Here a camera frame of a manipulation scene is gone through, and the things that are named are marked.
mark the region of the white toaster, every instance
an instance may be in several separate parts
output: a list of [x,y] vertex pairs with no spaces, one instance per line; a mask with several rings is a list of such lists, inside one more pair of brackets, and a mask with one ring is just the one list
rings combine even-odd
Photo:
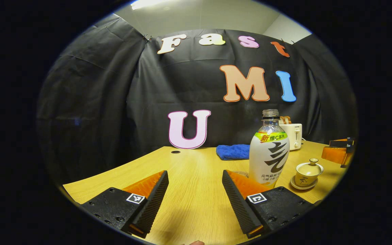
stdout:
[[279,124],[290,140],[290,150],[300,149],[302,146],[302,124]]

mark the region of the letter m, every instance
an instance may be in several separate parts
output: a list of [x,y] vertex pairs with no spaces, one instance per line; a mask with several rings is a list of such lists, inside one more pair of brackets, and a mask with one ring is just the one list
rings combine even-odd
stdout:
[[235,65],[222,65],[220,70],[225,73],[226,77],[227,94],[224,96],[226,102],[237,102],[240,100],[236,87],[245,100],[249,99],[252,88],[254,89],[253,100],[268,101],[270,99],[266,91],[263,68],[251,67],[247,78],[244,78]]

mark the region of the foam letter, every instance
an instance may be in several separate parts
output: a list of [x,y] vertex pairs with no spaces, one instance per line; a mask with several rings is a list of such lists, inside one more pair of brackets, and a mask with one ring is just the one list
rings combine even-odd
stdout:
[[227,94],[224,96],[226,102],[237,102],[240,96],[237,94],[235,87],[238,88],[245,100],[248,100],[252,88],[254,94],[252,99],[255,101],[268,101],[270,96],[266,91],[266,84],[264,82],[264,69],[260,67],[251,67],[247,78],[238,70],[235,65],[222,65],[220,70],[225,73]]
[[181,43],[181,39],[186,39],[186,38],[187,35],[181,34],[181,35],[177,35],[173,37],[165,37],[161,39],[163,41],[163,44],[161,45],[161,49],[158,50],[157,54],[164,54],[164,53],[174,51],[175,48],[172,48],[172,45],[176,47]]
[[278,50],[278,52],[280,54],[282,54],[285,57],[290,57],[289,54],[285,53],[285,51],[284,51],[285,47],[284,46],[280,45],[278,42],[271,42],[271,44],[275,45],[276,50]]
[[216,33],[204,34],[201,36],[201,40],[199,40],[200,45],[224,45],[225,41],[223,40],[222,35]]
[[197,118],[196,121],[196,136],[191,139],[184,138],[182,130],[184,129],[184,118],[187,117],[186,112],[172,112],[169,113],[169,142],[179,149],[195,149],[207,139],[207,121],[211,115],[209,110],[197,110],[193,112],[193,116]]
[[282,100],[285,102],[294,102],[296,97],[293,94],[293,89],[291,88],[290,74],[284,71],[277,71],[276,75],[280,78],[280,83],[282,84]]
[[253,37],[239,36],[238,40],[240,40],[240,44],[246,48],[258,48],[260,46],[257,42],[254,42],[255,39]]

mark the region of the table surface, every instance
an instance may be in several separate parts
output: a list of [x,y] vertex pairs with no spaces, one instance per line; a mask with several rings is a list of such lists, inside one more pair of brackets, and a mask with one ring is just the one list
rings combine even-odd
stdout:
[[[299,150],[290,151],[275,185],[284,186],[314,203],[323,199],[343,177],[346,169],[321,158],[324,144],[302,141]],[[324,172],[316,186],[297,190],[290,184],[296,166],[319,159]],[[132,162],[102,174],[63,185],[78,203],[84,203],[109,187],[123,189],[162,170],[168,171],[169,185],[148,242],[158,245],[190,244],[196,240],[206,245],[232,245],[248,241],[238,225],[225,189],[223,170],[249,172],[249,160],[223,161],[216,148],[176,149],[165,146]]]

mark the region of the ceiling light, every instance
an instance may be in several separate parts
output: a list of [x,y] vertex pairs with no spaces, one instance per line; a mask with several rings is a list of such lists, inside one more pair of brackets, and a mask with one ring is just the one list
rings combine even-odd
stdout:
[[146,6],[153,6],[158,3],[166,2],[168,0],[137,0],[131,3],[132,10],[140,9]]

